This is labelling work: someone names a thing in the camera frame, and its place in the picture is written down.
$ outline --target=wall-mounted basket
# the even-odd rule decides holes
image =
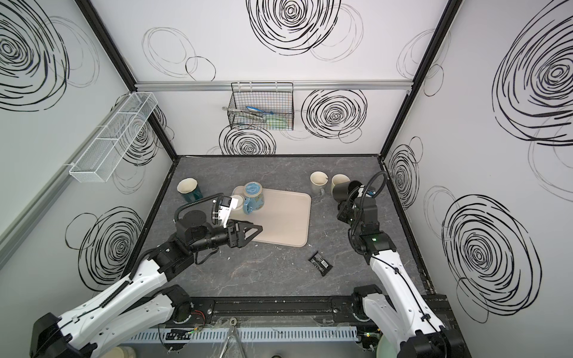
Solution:
[[[130,93],[73,164],[70,175],[80,183],[106,182],[156,106],[153,93]]]
[[[295,107],[292,82],[234,82],[227,111],[229,125],[253,125],[267,130],[293,130]]]

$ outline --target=teal mug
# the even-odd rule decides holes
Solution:
[[[262,194],[262,185],[257,182],[245,184],[242,196],[245,198],[243,202],[243,212],[247,215],[259,210],[265,204],[265,198]]]
[[[177,191],[181,194],[183,199],[188,203],[193,203],[196,200],[202,199],[203,194],[199,189],[197,180],[193,178],[183,179],[177,184]]]

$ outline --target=gray countertop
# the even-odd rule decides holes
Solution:
[[[288,158],[181,158],[151,226],[143,250],[164,242],[175,231],[173,213],[185,204],[176,190],[179,181],[195,178],[204,196],[230,195],[250,181],[264,188],[311,194],[310,174],[323,171],[332,178],[346,174],[366,183],[380,167],[376,157]],[[376,198],[380,229],[394,241],[406,271],[419,292],[422,281],[406,241],[394,204],[385,188]],[[211,203],[194,207],[210,217]],[[203,265],[192,265],[170,284],[178,284],[190,296],[330,296],[351,294],[354,287],[380,280],[356,254],[347,239],[348,225],[336,219],[336,202],[330,195],[312,197],[308,242],[303,247],[251,242],[241,249],[222,246]],[[316,251],[333,265],[324,277],[308,261]],[[199,260],[206,253],[200,253]]]

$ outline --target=white mug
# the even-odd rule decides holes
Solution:
[[[334,186],[337,184],[347,183],[350,181],[350,178],[344,174],[336,174],[332,177],[332,181],[330,182],[330,195],[332,195],[332,190],[334,190]]]
[[[324,195],[324,187],[328,184],[328,175],[321,171],[311,174],[312,192],[316,195]]]

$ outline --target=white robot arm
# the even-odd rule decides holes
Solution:
[[[212,226],[203,211],[179,213],[193,205],[214,200],[218,216]],[[161,288],[179,273],[198,262],[200,251],[219,246],[244,247],[262,232],[262,227],[246,221],[229,219],[237,200],[215,194],[177,209],[177,228],[169,240],[144,252],[134,269],[86,303],[63,313],[48,313],[34,323],[31,358],[96,358],[136,333],[168,320],[184,323],[191,317],[193,304],[178,285],[156,292],[145,302],[142,297]]]

